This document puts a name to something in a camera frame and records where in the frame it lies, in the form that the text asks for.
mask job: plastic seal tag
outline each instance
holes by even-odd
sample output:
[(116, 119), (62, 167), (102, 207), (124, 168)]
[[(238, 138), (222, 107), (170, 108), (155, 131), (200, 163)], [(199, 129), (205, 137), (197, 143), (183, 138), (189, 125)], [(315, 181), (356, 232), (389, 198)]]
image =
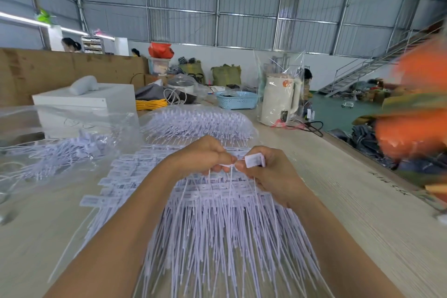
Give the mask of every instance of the plastic seal tag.
[(265, 167), (265, 158), (262, 153), (250, 154), (244, 157), (245, 165), (247, 168), (251, 168), (253, 166), (262, 166)]

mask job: green decoration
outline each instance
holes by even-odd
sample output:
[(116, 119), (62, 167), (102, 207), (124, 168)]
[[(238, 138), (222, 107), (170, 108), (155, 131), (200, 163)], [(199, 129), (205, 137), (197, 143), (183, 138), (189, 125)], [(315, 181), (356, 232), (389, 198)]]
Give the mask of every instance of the green decoration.
[(40, 9), (40, 13), (36, 15), (36, 20), (45, 24), (53, 25), (51, 22), (51, 15), (44, 9)]

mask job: person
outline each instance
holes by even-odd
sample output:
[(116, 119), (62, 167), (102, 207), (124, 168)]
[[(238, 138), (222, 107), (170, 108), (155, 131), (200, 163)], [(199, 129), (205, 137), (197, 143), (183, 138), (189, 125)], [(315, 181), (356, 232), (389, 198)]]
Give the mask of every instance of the person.
[(133, 48), (133, 49), (132, 49), (132, 56), (134, 56), (134, 57), (140, 57), (140, 55), (139, 55), (139, 51), (138, 51), (136, 48)]
[(62, 39), (62, 46), (64, 47), (65, 52), (78, 53), (82, 50), (81, 44), (69, 37)]
[(131, 297), (142, 260), (176, 182), (191, 173), (237, 170), (273, 194), (299, 217), (316, 252), (321, 273), (336, 297), (403, 298), (336, 217), (297, 175), (283, 151), (257, 146), (266, 167), (247, 168), (211, 136), (202, 137), (161, 161), (131, 197), (68, 265), (44, 298)]
[(309, 80), (312, 79), (312, 72), (310, 72), (310, 69), (305, 69), (305, 80)]

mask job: orange object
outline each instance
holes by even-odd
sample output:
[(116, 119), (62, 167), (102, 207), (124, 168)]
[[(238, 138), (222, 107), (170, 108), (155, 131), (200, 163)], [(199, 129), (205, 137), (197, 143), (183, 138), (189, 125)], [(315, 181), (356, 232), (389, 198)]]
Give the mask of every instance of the orange object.
[(174, 57), (174, 51), (171, 44), (151, 43), (148, 48), (149, 55), (153, 58), (171, 59)]
[(425, 189), (431, 193), (444, 193), (447, 194), (447, 185), (445, 184), (433, 184), (426, 185)]
[[(447, 91), (447, 43), (442, 36), (432, 39), (402, 56), (396, 67), (404, 72), (403, 87), (416, 93)], [(383, 153), (391, 158), (407, 158), (444, 149), (447, 142), (447, 108), (409, 108), (381, 117), (376, 137)]]
[(404, 72), (404, 85), (447, 91), (447, 41), (440, 36), (417, 46), (399, 59), (395, 70)]
[(447, 110), (423, 110), (409, 115), (381, 117), (376, 137), (391, 158), (414, 157), (445, 148)]

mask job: fluorescent light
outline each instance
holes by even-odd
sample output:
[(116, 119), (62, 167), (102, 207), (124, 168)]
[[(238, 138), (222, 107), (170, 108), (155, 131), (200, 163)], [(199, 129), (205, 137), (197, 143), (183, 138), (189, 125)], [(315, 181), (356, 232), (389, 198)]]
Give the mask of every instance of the fluorescent light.
[(115, 38), (114, 37), (110, 37), (108, 35), (103, 35), (103, 34), (95, 34), (97, 37), (101, 37), (101, 38), (105, 38), (105, 39), (110, 39), (111, 41), (114, 41)]
[(69, 32), (69, 33), (74, 33), (74, 34), (79, 34), (79, 35), (88, 35), (88, 33), (86, 33), (86, 32), (72, 30), (72, 29), (66, 28), (66, 27), (61, 27), (60, 29), (64, 32)]
[(33, 20), (33, 19), (28, 19), (28, 18), (23, 18), (23, 17), (17, 17), (16, 15), (12, 15), (12, 14), (8, 14), (8, 13), (3, 13), (0, 12), (0, 17), (2, 18), (7, 18), (7, 19), (12, 19), (12, 20), (17, 20), (20, 21), (22, 23), (28, 23), (28, 24), (33, 24), (33, 25), (38, 25), (38, 26), (44, 26), (44, 27), (51, 27), (50, 24), (47, 23), (42, 23), (40, 21), (37, 20)]
[[(48, 28), (51, 27), (51, 25), (47, 24), (47, 23), (42, 23), (40, 21), (33, 20), (33, 19), (18, 17), (16, 15), (4, 13), (4, 12), (0, 12), (0, 18), (12, 19), (12, 20), (23, 22), (23, 23), (33, 24), (33, 25), (37, 25), (37, 26), (44, 26), (44, 27), (48, 27)], [(86, 33), (86, 32), (79, 31), (79, 30), (72, 30), (71, 28), (67, 28), (67, 27), (61, 27), (60, 29), (62, 31), (64, 31), (64, 32), (69, 32), (69, 33), (74, 33), (74, 34), (79, 34), (79, 35), (88, 35), (88, 33)], [(96, 36), (97, 37), (101, 37), (101, 38), (105, 38), (105, 39), (110, 39), (112, 41), (115, 40), (114, 37), (110, 37), (108, 35), (97, 34)]]

